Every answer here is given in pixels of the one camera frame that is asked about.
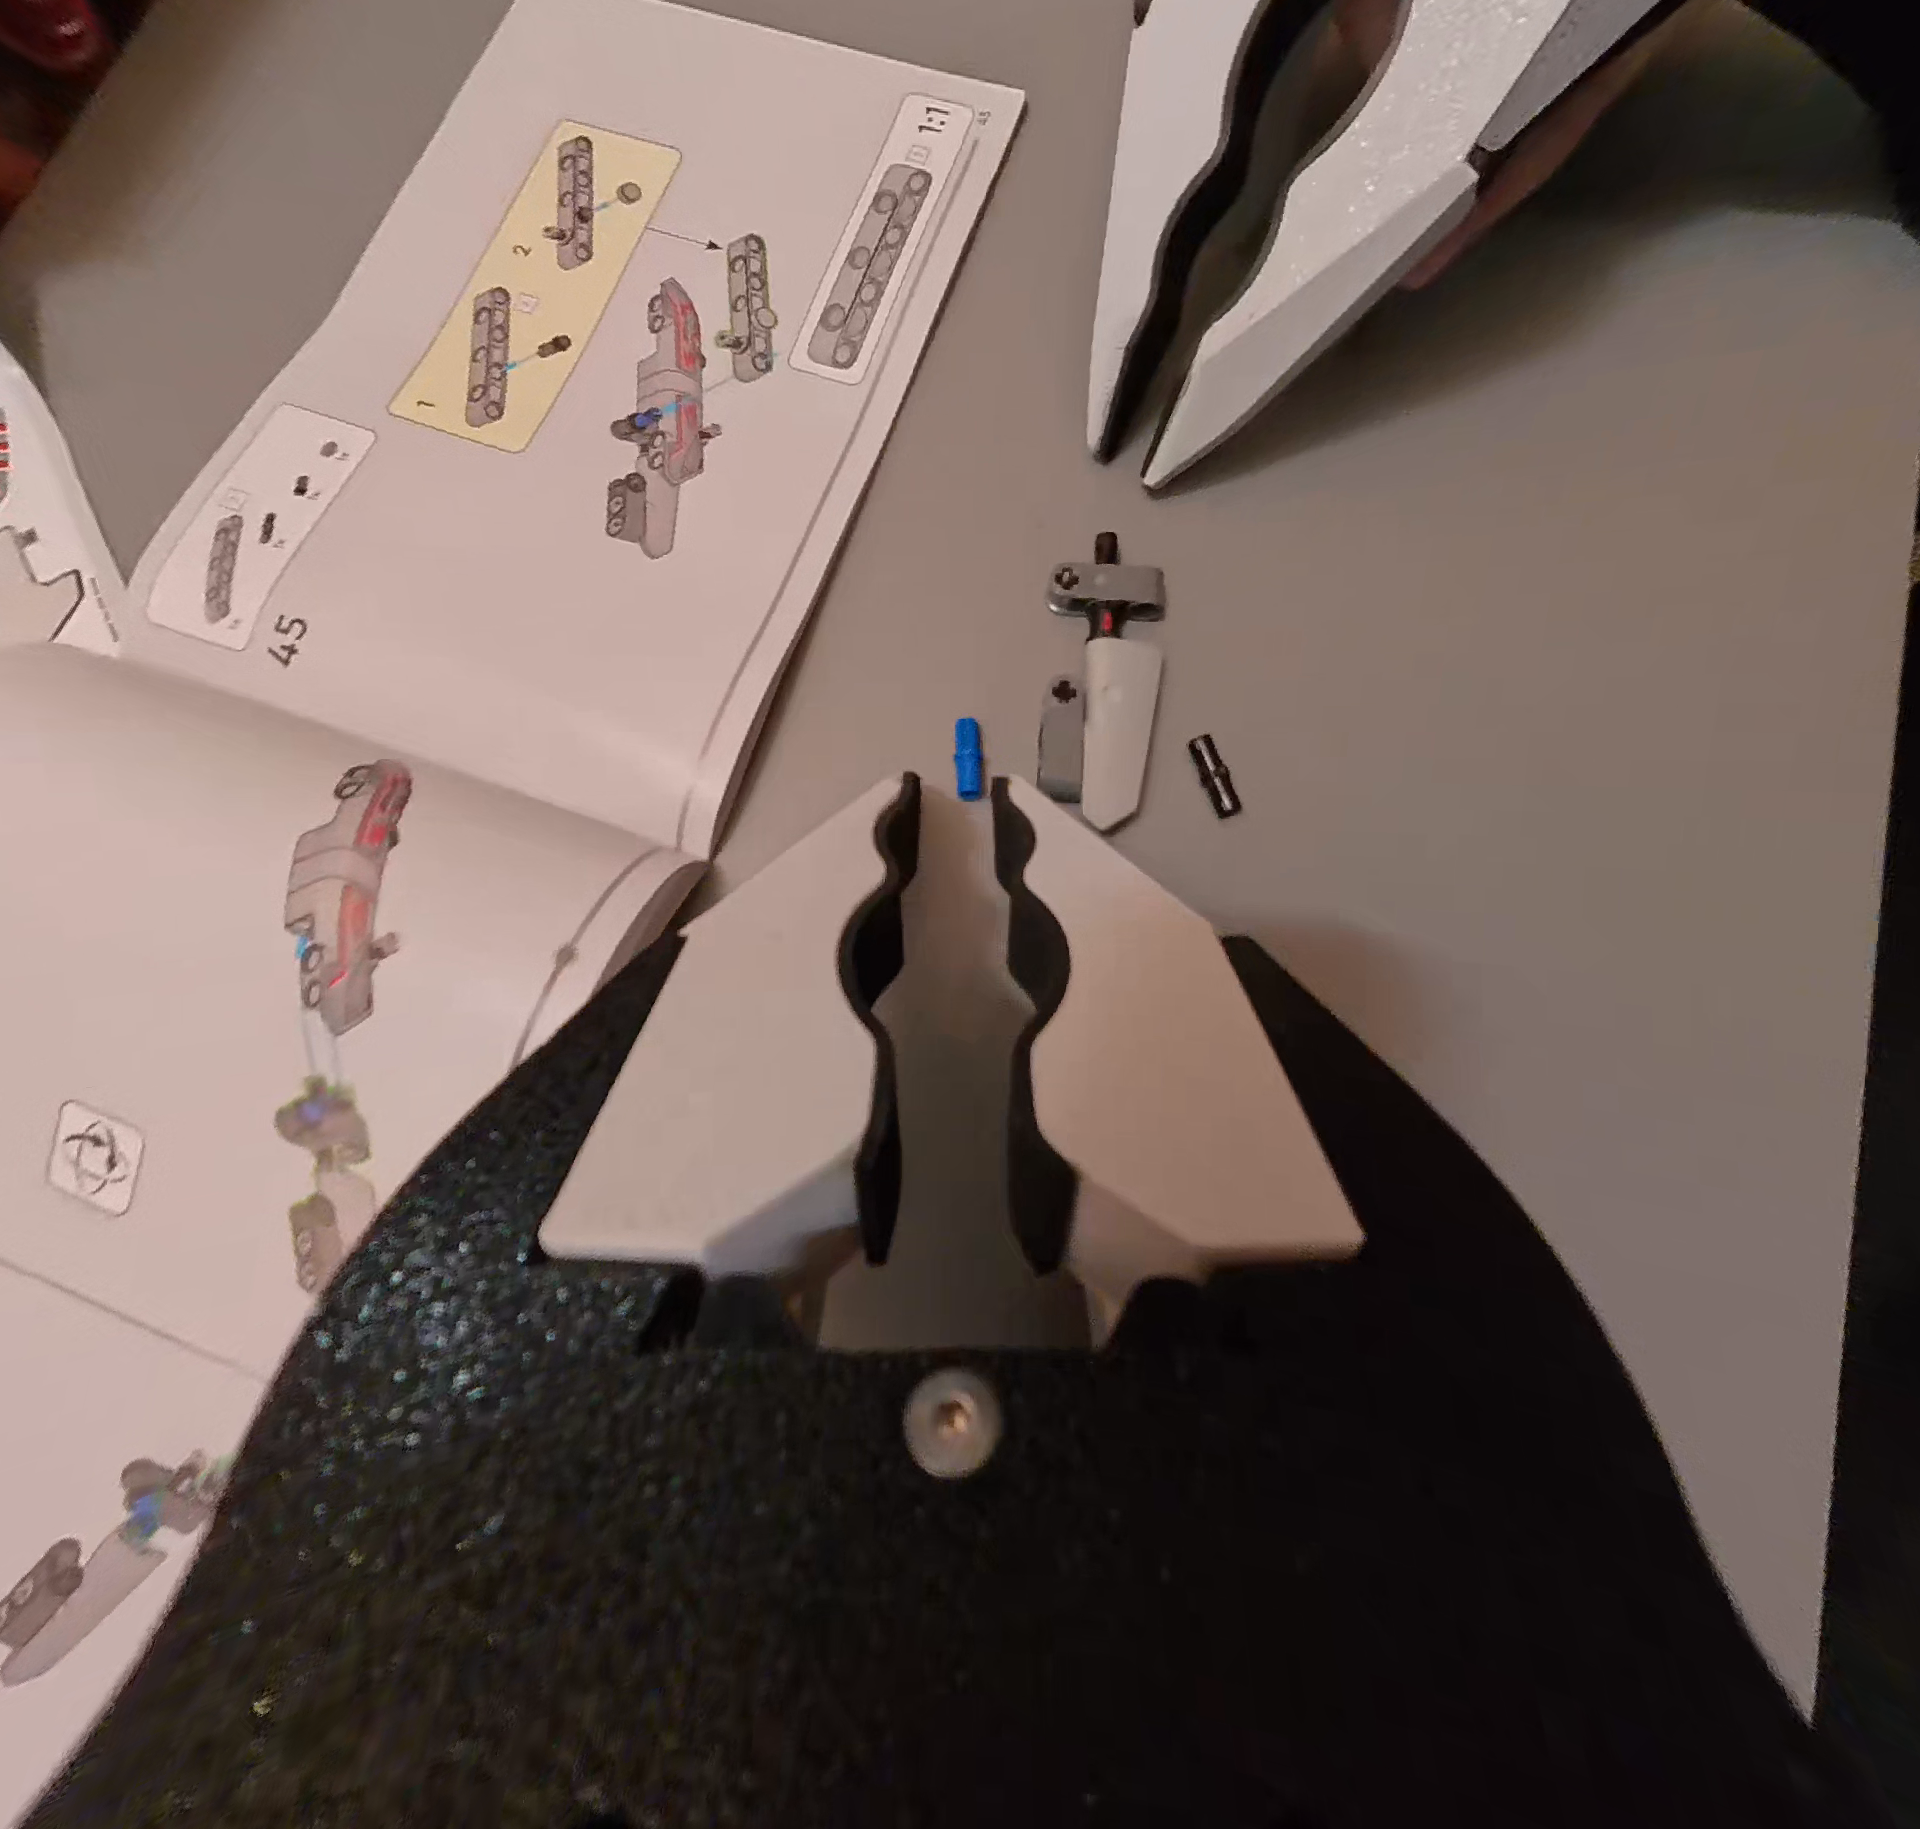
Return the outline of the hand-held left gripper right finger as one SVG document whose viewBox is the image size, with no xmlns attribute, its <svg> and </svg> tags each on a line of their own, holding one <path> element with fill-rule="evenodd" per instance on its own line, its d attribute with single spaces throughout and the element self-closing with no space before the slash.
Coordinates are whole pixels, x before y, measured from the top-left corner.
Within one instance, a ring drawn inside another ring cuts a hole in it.
<svg viewBox="0 0 1920 1829">
<path fill-rule="evenodd" d="M 1139 1286 L 1352 1259 L 1356 1220 L 1223 936 L 1020 778 L 996 778 L 1013 1235 L 1108 1344 Z"/>
</svg>

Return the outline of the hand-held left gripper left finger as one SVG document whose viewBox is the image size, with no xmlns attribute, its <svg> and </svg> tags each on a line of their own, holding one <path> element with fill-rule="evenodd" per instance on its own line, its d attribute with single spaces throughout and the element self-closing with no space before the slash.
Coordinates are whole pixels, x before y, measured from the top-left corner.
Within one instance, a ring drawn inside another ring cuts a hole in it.
<svg viewBox="0 0 1920 1829">
<path fill-rule="evenodd" d="M 802 1342 L 854 1256 L 892 1254 L 898 1076 L 877 1004 L 905 966 L 921 778 L 902 773 L 674 941 L 552 1199 L 549 1259 L 693 1270 L 777 1302 Z"/>
</svg>

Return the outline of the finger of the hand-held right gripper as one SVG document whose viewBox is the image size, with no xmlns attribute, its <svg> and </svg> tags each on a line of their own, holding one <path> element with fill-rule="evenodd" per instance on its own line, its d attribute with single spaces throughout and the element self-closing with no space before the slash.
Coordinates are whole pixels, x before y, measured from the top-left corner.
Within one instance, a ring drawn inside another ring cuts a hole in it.
<svg viewBox="0 0 1920 1829">
<path fill-rule="evenodd" d="M 1467 214 L 1531 122 L 1684 2 L 1401 0 L 1378 64 L 1290 172 L 1260 259 L 1196 335 L 1139 483 L 1165 489 L 1253 420 Z"/>
<path fill-rule="evenodd" d="M 1091 319 L 1085 438 L 1115 457 L 1240 198 L 1260 110 L 1333 0 L 1133 0 Z"/>
</svg>

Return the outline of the grey blade toy assembly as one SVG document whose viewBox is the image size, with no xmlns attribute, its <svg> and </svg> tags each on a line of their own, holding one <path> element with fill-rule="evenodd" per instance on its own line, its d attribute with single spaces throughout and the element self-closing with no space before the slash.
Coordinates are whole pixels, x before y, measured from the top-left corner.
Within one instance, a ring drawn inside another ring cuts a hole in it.
<svg viewBox="0 0 1920 1829">
<path fill-rule="evenodd" d="M 1101 529 L 1085 559 L 1050 565 L 1046 607 L 1083 633 L 1078 663 L 1065 668 L 1085 691 L 1085 779 L 1076 810 L 1091 831 L 1115 835 L 1139 813 L 1160 714 L 1165 571 L 1126 560 L 1119 534 Z"/>
</svg>

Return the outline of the grey desk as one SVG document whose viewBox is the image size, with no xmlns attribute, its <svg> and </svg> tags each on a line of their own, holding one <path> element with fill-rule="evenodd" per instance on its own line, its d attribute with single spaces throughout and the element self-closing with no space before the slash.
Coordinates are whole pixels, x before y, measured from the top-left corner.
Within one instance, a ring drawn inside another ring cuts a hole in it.
<svg viewBox="0 0 1920 1829">
<path fill-rule="evenodd" d="M 1260 935 L 1574 1270 L 1793 1695 L 1834 1417 L 1918 477 L 1918 246 L 1745 7 L 1456 267 L 1153 498 L 1085 454 L 1133 0 L 678 0 L 1026 88 L 743 793 L 748 874 L 973 712 L 1039 565 L 1166 571 L 1126 842 Z M 160 0 L 2 232 L 2 339 L 121 564 L 341 289 L 510 0 Z M 1210 733 L 1244 810 L 1187 752 Z"/>
</svg>

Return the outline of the person's right hand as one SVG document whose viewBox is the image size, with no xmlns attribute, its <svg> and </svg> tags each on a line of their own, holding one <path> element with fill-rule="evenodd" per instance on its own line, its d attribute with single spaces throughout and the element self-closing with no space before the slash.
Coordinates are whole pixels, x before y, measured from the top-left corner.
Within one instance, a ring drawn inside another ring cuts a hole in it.
<svg viewBox="0 0 1920 1829">
<path fill-rule="evenodd" d="M 1460 254 L 1477 246 L 1574 157 L 1597 120 L 1638 82 L 1644 63 L 1620 56 L 1597 64 L 1562 91 L 1481 176 L 1467 214 L 1448 227 L 1402 277 L 1402 289 L 1435 281 Z"/>
</svg>

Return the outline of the open instruction booklet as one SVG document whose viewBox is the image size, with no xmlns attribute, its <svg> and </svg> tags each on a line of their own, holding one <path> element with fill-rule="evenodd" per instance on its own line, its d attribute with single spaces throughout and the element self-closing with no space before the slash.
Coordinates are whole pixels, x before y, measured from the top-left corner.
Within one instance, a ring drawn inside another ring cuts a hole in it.
<svg viewBox="0 0 1920 1829">
<path fill-rule="evenodd" d="M 378 1205 L 705 874 L 1024 109 L 515 0 L 121 649 L 2 649 L 9 1728 L 108 1699 Z"/>
</svg>

